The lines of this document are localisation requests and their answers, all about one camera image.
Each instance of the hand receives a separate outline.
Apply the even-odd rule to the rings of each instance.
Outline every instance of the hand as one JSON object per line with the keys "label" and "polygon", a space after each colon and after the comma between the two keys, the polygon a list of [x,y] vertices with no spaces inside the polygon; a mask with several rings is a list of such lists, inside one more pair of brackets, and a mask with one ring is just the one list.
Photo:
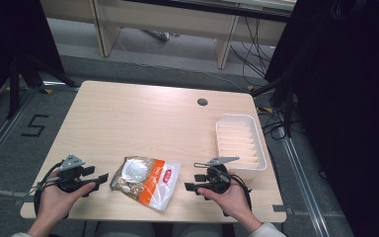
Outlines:
{"label": "hand", "polygon": [[[54,171],[49,177],[57,174],[58,171]],[[28,233],[34,237],[48,236],[57,222],[69,213],[76,200],[94,187],[95,183],[90,183],[69,194],[56,185],[47,186],[41,194],[38,217]]]}
{"label": "hand", "polygon": [[236,181],[232,180],[229,189],[222,195],[204,188],[199,188],[197,191],[206,198],[214,200],[225,213],[237,219],[248,233],[254,232],[263,225],[252,214],[245,193]]}

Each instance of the plastic bag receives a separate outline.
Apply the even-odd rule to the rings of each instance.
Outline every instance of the plastic bag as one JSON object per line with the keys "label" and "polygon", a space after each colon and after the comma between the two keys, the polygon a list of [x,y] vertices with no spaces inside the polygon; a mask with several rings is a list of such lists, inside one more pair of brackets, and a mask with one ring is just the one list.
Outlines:
{"label": "plastic bag", "polygon": [[140,156],[125,157],[111,182],[113,191],[122,191],[144,205],[164,210],[174,193],[181,163]]}

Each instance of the gray floor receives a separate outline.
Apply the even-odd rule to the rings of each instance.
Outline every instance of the gray floor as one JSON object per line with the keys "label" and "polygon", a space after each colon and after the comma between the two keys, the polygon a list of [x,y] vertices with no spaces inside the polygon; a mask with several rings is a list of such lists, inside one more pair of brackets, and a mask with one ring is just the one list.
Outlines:
{"label": "gray floor", "polygon": [[[213,39],[177,36],[171,37],[168,42],[161,42],[139,30],[122,29],[111,55],[102,58],[93,25],[58,20],[49,20],[49,24],[66,74],[77,82],[93,79],[241,93],[247,92],[249,85],[259,88],[266,84],[253,70],[244,67],[232,52],[229,53],[226,67],[217,69]],[[232,45],[239,53],[246,54],[239,42]],[[263,50],[269,56],[272,55],[272,47],[264,46]],[[47,75],[42,77],[44,80],[53,79]],[[51,94],[34,93],[26,105],[0,147],[0,190],[29,190],[76,95],[75,91],[65,89],[55,88]],[[271,93],[262,95],[255,99],[255,103],[259,107],[268,107],[270,96]],[[3,90],[0,94],[0,127],[5,122],[8,103],[9,91]],[[33,132],[27,125],[32,116],[37,114],[49,115],[49,118],[40,120],[45,124],[41,136],[22,136],[22,133]],[[262,126],[274,121],[270,115],[259,114],[259,117]],[[292,142],[330,236],[353,236],[331,187],[319,175],[319,162],[310,147],[307,134],[298,123],[293,129]],[[287,220],[276,226],[288,236],[323,236],[316,232],[283,142],[272,138],[270,134],[265,139],[274,159],[282,198],[288,211]],[[32,221],[23,219],[19,211],[20,207],[11,198],[0,197],[0,236],[28,229]],[[88,222],[87,236],[95,224]],[[54,233],[81,236],[83,227],[82,221],[65,220]],[[237,236],[247,236],[239,225],[236,224],[235,228]]]}

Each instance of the white plastic tray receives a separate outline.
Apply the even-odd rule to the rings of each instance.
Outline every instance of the white plastic tray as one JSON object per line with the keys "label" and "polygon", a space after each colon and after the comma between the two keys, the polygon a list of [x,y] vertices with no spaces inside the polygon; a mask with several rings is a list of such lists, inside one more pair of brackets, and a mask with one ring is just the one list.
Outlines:
{"label": "white plastic tray", "polygon": [[219,157],[240,158],[226,163],[228,170],[243,180],[250,180],[266,169],[263,145],[254,118],[225,114],[216,124],[216,134]]}

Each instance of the wooden table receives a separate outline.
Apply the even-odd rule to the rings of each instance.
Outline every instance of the wooden table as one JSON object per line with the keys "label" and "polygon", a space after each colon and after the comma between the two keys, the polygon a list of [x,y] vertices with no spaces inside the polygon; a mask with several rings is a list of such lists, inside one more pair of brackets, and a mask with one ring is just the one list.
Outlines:
{"label": "wooden table", "polygon": [[[198,99],[208,101],[200,106]],[[74,154],[96,166],[89,178],[109,173],[109,181],[126,156],[146,156],[182,163],[178,183],[165,211],[144,206],[109,183],[89,197],[80,198],[69,218],[88,220],[235,222],[224,217],[212,200],[187,192],[184,182],[205,174],[194,162],[205,163],[217,154],[215,124],[223,114],[249,115],[260,124],[248,94],[87,81],[76,96],[33,186],[57,162]],[[265,144],[260,131],[260,140]],[[283,222],[285,212],[276,179],[269,164],[249,182],[253,212],[261,221]],[[35,218],[32,203],[24,203],[21,215]]]}

